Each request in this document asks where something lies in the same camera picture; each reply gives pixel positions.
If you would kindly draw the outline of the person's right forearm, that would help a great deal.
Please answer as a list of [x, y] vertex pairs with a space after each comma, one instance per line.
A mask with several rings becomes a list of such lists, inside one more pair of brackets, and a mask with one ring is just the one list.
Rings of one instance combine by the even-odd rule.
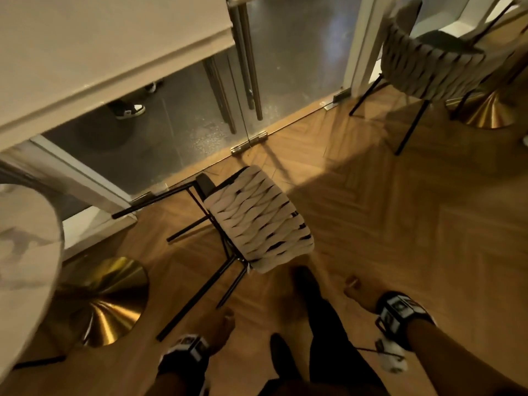
[[432, 323], [406, 328], [411, 348], [438, 396], [528, 396], [528, 389], [477, 358]]

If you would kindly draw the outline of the white door frame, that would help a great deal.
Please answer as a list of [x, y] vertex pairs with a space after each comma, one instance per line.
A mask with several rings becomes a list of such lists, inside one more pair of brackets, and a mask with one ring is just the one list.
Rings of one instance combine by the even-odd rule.
[[63, 222], [64, 260], [137, 223], [135, 213], [119, 219], [111, 217], [111, 214], [130, 206], [128, 193], [44, 136], [28, 140], [28, 153], [40, 179], [55, 190], [89, 205]]
[[383, 42], [386, 18], [397, 0], [361, 0], [342, 88], [359, 97], [369, 86]]

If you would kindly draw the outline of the person's leg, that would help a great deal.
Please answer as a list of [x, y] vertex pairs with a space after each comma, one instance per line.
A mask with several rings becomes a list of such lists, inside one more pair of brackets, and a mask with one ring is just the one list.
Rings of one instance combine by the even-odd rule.
[[348, 339], [331, 303], [323, 297], [307, 266], [292, 269], [293, 283], [304, 301], [313, 334], [309, 377], [313, 383], [337, 386], [356, 396], [390, 396], [385, 385]]
[[268, 380], [257, 396], [295, 396], [303, 378], [289, 346], [279, 333], [271, 335], [269, 346], [278, 378]]

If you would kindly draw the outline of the metal door floor hinge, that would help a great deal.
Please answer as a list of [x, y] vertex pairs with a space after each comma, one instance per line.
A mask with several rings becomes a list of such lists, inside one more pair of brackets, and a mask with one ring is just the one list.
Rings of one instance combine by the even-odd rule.
[[351, 97], [351, 88], [344, 89], [340, 91], [339, 93], [336, 93], [333, 95], [332, 99], [328, 102], [323, 103], [323, 108], [326, 111], [329, 111], [335, 107], [337, 107], [341, 102]]
[[230, 149], [230, 155], [231, 156], [238, 156], [246, 152], [252, 147], [255, 147], [259, 144], [262, 144], [266, 142], [268, 139], [268, 133], [267, 131], [262, 131], [261, 133], [258, 133], [256, 136], [248, 139], [244, 143], [241, 143], [233, 148]]

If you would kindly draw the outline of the person's left hand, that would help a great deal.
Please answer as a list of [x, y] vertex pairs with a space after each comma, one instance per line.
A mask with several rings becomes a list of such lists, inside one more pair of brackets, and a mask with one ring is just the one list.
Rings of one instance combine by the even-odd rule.
[[197, 322], [195, 333], [208, 343], [209, 354], [212, 356], [225, 346], [234, 327], [234, 311], [223, 306], [204, 315]]

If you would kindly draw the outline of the person's right hand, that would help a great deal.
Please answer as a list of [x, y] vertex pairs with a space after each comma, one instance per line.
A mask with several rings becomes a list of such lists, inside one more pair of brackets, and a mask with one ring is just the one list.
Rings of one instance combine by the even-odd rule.
[[381, 280], [357, 273], [347, 278], [344, 287], [344, 293], [348, 298], [373, 314], [376, 313], [379, 299], [388, 291], [389, 288]]

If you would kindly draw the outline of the gold table base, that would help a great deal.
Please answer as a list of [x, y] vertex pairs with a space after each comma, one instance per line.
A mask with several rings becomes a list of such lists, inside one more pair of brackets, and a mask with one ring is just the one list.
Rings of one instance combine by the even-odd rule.
[[466, 126], [498, 130], [515, 123], [514, 108], [505, 104], [499, 90], [473, 90], [460, 98], [449, 99], [445, 107], [451, 120]]

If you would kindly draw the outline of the marble table with gold base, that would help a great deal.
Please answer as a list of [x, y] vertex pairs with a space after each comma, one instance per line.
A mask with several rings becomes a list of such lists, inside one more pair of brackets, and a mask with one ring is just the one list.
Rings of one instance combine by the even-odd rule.
[[149, 278], [118, 257], [63, 267], [63, 225], [36, 189], [0, 184], [0, 383], [65, 361], [76, 346], [114, 344], [136, 325]]

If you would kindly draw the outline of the person's right leg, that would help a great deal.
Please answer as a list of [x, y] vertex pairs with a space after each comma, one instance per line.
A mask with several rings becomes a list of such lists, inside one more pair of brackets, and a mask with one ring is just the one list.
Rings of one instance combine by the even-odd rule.
[[323, 297], [307, 266], [292, 269], [293, 283], [304, 301], [313, 334], [309, 377], [313, 383], [337, 386], [356, 396], [390, 396], [385, 385], [348, 339], [331, 303]]

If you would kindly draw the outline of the person's left forearm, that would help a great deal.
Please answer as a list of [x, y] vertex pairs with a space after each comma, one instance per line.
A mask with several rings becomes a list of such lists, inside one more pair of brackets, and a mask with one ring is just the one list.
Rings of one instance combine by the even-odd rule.
[[159, 375], [144, 396], [196, 396], [192, 378], [181, 373]]

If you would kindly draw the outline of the person's left leg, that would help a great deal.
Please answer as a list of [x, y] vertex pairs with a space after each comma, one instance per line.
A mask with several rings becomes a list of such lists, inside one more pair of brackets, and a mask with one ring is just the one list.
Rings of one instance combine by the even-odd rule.
[[279, 333], [271, 335], [269, 346], [278, 378], [268, 380], [257, 396], [295, 396], [303, 378], [289, 346]]

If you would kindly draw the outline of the woven beige chair black legs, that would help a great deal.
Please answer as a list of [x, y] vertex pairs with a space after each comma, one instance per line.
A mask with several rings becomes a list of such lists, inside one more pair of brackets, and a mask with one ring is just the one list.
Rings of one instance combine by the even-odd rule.
[[223, 273], [236, 261], [242, 270], [219, 301], [222, 307], [247, 273], [267, 273], [314, 249], [314, 238], [302, 215], [287, 194], [258, 166], [245, 166], [219, 185], [205, 173], [148, 200], [112, 214], [113, 219], [186, 191], [203, 212], [203, 217], [169, 236], [171, 243], [204, 222], [220, 235], [226, 261], [193, 295], [156, 336], [161, 342], [192, 310]]
[[381, 72], [349, 112], [356, 110], [382, 80], [422, 104], [394, 154], [399, 156], [411, 138], [427, 108], [470, 96], [512, 58], [520, 40], [493, 48], [478, 47], [485, 31], [471, 39], [433, 30], [412, 36], [413, 26], [424, 8], [424, 0], [410, 0], [384, 18], [382, 24]]

